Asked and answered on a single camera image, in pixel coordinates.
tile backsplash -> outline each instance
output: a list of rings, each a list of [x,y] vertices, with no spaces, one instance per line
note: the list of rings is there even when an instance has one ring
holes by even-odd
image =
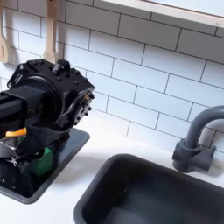
[[[83,122],[173,151],[193,118],[224,105],[224,30],[100,0],[59,0],[57,52],[95,85],[94,111]],[[10,63],[46,48],[46,0],[4,0]],[[199,142],[224,153],[224,120]]]

faucet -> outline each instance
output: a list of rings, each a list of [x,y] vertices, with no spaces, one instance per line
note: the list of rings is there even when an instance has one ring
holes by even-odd
[[[180,172],[192,172],[195,168],[209,171],[216,147],[210,150],[203,150],[199,145],[202,130],[211,122],[224,119],[224,106],[209,108],[197,115],[192,121],[186,138],[177,143],[173,152],[173,166]]]

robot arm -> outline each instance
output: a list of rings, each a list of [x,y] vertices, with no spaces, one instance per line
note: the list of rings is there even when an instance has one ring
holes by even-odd
[[[44,178],[33,177],[33,167],[42,169],[39,159],[46,149],[53,154],[46,163],[57,163],[71,128],[88,115],[95,87],[69,62],[53,65],[42,59],[19,65],[8,87],[0,94],[0,139],[7,131],[22,128],[27,134],[16,148],[0,147],[0,186],[18,193],[24,185],[37,190]]]

wooden utensil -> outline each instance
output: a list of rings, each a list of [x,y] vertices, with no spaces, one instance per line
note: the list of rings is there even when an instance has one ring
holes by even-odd
[[[3,0],[0,0],[0,61],[3,63],[9,61],[9,48],[4,37]]]
[[[44,53],[44,59],[56,64],[56,25],[57,25],[57,11],[58,0],[47,1],[47,41]]]

black sink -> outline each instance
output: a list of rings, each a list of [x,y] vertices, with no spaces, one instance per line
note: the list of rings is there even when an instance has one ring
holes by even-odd
[[[74,209],[76,224],[223,224],[224,189],[131,155],[110,158]]]

